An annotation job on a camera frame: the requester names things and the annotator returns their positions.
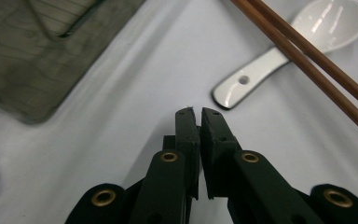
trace spoon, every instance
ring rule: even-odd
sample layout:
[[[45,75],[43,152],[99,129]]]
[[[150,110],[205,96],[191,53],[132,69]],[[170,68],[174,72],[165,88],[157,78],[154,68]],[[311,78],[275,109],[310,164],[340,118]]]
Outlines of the spoon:
[[[340,49],[358,38],[358,0],[310,2],[297,14],[292,26],[322,53]],[[213,98],[230,109],[288,62],[277,48],[272,48],[219,83],[213,89]]]

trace brown chopstick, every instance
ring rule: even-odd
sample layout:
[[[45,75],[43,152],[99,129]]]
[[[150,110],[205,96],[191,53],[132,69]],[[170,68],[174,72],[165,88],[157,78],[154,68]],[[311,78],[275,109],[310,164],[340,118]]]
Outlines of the brown chopstick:
[[[358,100],[358,84],[342,69],[330,61],[323,53],[315,48],[304,36],[297,32],[289,23],[276,12],[259,0],[248,0],[261,14],[290,41],[292,41],[305,55],[318,64],[330,77]]]
[[[358,126],[358,108],[330,83],[302,52],[293,46],[278,30],[279,27],[273,25],[278,21],[270,22],[267,17],[263,16],[260,12],[263,9],[259,8],[266,7],[264,4],[257,4],[260,2],[259,0],[250,0],[255,5],[252,5],[249,0],[231,1]]]

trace white tablecloth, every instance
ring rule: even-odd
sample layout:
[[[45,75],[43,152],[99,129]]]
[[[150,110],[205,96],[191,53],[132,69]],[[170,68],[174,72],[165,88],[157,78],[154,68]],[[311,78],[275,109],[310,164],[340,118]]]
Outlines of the white tablecloth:
[[[291,20],[309,1],[266,2]],[[221,111],[242,148],[294,188],[358,196],[358,127],[294,64],[232,110],[213,102],[216,83],[271,46],[230,1],[146,1],[50,120],[29,126],[0,111],[0,223],[63,223],[93,186],[131,186],[187,106],[199,125],[202,107]],[[358,82],[358,40],[329,57]],[[190,223],[231,223],[203,174]]]

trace brass screw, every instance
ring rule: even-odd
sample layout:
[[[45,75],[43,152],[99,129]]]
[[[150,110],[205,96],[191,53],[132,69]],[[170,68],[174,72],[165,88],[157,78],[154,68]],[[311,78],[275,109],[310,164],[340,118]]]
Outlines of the brass screw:
[[[114,201],[116,193],[111,189],[102,189],[92,196],[91,202],[95,206],[104,207]]]
[[[173,152],[166,152],[161,155],[161,159],[163,161],[176,161],[178,159],[178,155]]]
[[[349,208],[353,206],[352,200],[345,194],[334,189],[324,190],[325,199],[339,207]]]
[[[252,163],[254,163],[254,162],[258,162],[258,161],[259,161],[258,157],[257,157],[255,154],[250,153],[250,152],[245,152],[245,153],[243,153],[241,157],[242,157],[242,159],[243,159],[244,161],[247,161],[247,162],[252,162]]]

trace ceramic spoon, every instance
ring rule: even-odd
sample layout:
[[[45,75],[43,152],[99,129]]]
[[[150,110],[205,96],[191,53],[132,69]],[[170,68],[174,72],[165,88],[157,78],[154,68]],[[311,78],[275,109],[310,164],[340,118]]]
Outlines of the ceramic spoon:
[[[323,53],[349,45],[358,37],[358,0],[317,0],[296,16],[292,26]],[[238,69],[213,89],[213,98],[230,109],[289,60],[272,48]]]

